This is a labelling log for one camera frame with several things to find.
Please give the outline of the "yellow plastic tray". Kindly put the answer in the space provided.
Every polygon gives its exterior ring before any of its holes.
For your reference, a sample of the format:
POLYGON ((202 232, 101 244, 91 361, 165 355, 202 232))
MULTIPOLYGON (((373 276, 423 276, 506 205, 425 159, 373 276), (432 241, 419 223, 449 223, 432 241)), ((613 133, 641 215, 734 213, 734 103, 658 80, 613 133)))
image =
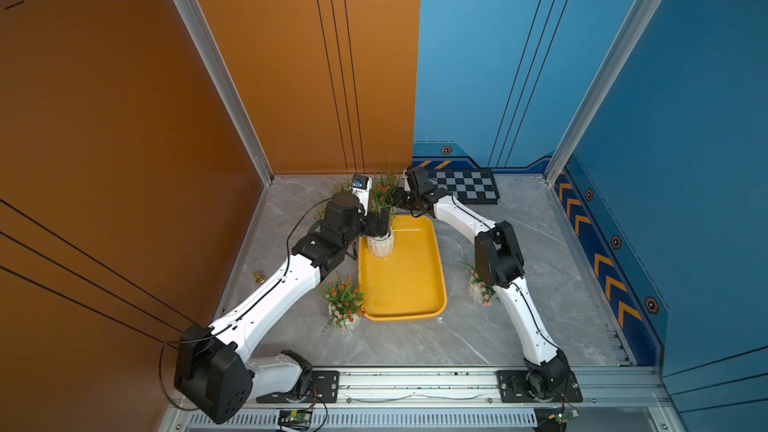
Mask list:
POLYGON ((392 222, 393 249, 377 257, 369 239, 359 241, 358 283, 365 316, 374 322, 426 320, 447 306, 438 240, 429 217, 399 215, 392 222))

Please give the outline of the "potted plant pink flowers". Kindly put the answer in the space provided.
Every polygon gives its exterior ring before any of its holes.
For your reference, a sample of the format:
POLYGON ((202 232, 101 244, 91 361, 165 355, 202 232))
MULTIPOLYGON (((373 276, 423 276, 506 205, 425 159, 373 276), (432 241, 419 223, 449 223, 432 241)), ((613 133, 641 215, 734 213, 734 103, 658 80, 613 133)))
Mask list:
POLYGON ((497 299, 497 294, 493 287, 487 285, 480 278, 475 267, 467 260, 463 259, 462 264, 466 267, 467 274, 469 275, 468 294, 470 298, 483 307, 491 307, 494 300, 497 299))

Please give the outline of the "potted plant orange flowers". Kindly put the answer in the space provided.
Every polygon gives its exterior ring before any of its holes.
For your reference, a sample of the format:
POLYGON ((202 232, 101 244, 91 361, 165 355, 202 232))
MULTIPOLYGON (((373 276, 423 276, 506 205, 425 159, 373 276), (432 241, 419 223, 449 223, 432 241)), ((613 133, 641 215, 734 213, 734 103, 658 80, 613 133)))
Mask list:
POLYGON ((327 204, 331 201, 331 198, 336 195, 337 193, 341 192, 350 192, 351 191, 351 181, 346 180, 342 182, 336 182, 332 185, 331 191, 329 194, 329 197, 327 199, 323 199, 314 209, 314 219, 315 220, 322 220, 325 217, 327 204))

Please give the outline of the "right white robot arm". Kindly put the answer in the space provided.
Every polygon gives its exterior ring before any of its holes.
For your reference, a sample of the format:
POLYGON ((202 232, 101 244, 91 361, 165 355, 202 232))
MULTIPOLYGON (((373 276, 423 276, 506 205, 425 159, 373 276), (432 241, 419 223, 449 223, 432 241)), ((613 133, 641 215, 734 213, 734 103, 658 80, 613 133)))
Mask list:
POLYGON ((576 380, 566 354, 547 331, 531 297, 513 226, 472 211, 453 193, 433 184, 422 167, 405 170, 404 180, 405 185, 396 193, 398 207, 428 214, 474 242, 474 269, 496 293, 521 341, 527 394, 541 402, 565 401, 576 380))

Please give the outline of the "black white checkerboard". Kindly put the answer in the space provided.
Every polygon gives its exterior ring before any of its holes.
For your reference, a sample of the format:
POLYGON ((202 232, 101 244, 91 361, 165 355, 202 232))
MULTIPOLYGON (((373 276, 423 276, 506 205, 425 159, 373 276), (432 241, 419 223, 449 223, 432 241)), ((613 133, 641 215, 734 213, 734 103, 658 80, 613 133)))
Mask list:
POLYGON ((500 193, 489 169, 431 169, 429 180, 467 205, 496 205, 500 193))

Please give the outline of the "small brass object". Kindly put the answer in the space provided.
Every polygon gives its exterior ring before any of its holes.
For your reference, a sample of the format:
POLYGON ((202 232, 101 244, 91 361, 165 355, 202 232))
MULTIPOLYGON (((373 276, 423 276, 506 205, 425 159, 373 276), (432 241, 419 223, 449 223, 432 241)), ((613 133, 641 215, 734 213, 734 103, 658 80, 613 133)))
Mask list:
POLYGON ((258 271, 254 272, 253 277, 256 283, 259 285, 264 284, 266 282, 266 276, 261 272, 258 272, 258 271))

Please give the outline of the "green circuit board left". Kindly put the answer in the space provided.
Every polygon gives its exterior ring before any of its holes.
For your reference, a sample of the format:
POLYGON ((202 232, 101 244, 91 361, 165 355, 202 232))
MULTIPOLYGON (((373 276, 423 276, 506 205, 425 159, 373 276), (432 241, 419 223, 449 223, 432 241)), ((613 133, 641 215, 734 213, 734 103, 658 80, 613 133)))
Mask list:
POLYGON ((277 416, 277 430, 307 432, 312 427, 313 414, 311 409, 281 409, 277 416))

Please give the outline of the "green circuit board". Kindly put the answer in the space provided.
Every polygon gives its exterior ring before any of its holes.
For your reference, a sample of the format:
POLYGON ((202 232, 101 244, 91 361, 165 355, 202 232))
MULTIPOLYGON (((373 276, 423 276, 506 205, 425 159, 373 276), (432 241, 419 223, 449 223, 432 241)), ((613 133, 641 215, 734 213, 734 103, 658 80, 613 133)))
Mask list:
POLYGON ((577 409, 535 409, 536 424, 533 430, 536 432, 565 432, 568 424, 580 417, 577 409))
POLYGON ((313 414, 311 409, 281 409, 277 416, 277 430, 307 432, 312 427, 313 414))

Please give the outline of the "green circuit board right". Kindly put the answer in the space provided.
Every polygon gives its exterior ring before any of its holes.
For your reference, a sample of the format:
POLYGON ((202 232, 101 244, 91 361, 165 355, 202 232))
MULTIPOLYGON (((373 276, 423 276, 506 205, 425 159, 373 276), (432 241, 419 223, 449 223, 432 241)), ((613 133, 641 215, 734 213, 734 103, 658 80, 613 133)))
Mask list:
POLYGON ((568 424, 580 417, 577 409, 535 409, 536 424, 533 430, 536 432, 565 432, 568 424))

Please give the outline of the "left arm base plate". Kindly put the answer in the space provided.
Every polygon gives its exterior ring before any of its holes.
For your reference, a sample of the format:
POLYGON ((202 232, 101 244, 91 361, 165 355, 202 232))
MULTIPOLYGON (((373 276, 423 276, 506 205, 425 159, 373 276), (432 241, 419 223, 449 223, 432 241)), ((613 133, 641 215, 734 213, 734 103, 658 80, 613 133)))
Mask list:
POLYGON ((335 370, 313 371, 310 385, 303 393, 272 393, 258 397, 259 404, 289 403, 312 404, 323 402, 333 404, 337 402, 339 392, 339 372, 335 370))

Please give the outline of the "aluminium front rail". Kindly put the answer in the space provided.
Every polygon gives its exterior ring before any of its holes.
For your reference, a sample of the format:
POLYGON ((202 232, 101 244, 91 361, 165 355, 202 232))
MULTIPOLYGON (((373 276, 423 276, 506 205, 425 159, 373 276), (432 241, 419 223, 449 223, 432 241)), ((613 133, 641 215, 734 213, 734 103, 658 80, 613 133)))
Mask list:
POLYGON ((339 372, 336 403, 259 404, 247 401, 216 424, 182 399, 162 431, 278 431, 281 409, 311 409, 309 431, 534 431, 535 409, 577 409, 566 431, 683 431, 661 379, 648 367, 574 368, 583 401, 504 403, 496 372, 512 366, 318 367, 339 372))

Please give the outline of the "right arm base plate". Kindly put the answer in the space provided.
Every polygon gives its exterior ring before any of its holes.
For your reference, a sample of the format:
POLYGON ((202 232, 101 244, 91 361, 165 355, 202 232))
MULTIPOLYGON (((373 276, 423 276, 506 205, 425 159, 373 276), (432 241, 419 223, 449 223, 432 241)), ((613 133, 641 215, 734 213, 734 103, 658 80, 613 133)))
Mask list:
POLYGON ((496 372, 501 400, 504 403, 571 403, 583 401, 580 384, 573 372, 562 379, 550 380, 543 373, 524 370, 496 372))

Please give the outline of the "left aluminium corner post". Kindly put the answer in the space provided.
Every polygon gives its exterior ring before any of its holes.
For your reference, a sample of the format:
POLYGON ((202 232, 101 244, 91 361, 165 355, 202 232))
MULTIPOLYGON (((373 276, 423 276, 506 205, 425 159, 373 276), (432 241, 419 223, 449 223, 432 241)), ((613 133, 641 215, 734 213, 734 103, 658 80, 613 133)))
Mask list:
POLYGON ((196 50, 261 181, 271 186, 274 172, 198 0, 173 0, 196 50))

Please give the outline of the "aluminium corner post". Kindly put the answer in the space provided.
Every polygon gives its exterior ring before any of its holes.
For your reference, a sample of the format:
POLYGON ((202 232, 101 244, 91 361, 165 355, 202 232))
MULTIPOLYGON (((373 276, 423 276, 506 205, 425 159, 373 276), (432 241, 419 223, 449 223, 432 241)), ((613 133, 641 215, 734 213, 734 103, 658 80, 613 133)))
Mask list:
POLYGON ((634 0, 544 173, 553 187, 663 0, 634 0))
POLYGON ((261 181, 271 186, 274 172, 198 0, 173 0, 196 50, 261 181))

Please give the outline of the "right aluminium corner post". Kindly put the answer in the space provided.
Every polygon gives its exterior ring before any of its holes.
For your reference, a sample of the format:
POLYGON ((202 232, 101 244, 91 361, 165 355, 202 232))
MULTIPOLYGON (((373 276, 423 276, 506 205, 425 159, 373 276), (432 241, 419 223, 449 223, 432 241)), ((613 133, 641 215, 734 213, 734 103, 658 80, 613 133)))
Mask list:
POLYGON ((663 0, 634 0, 544 173, 553 187, 663 0))

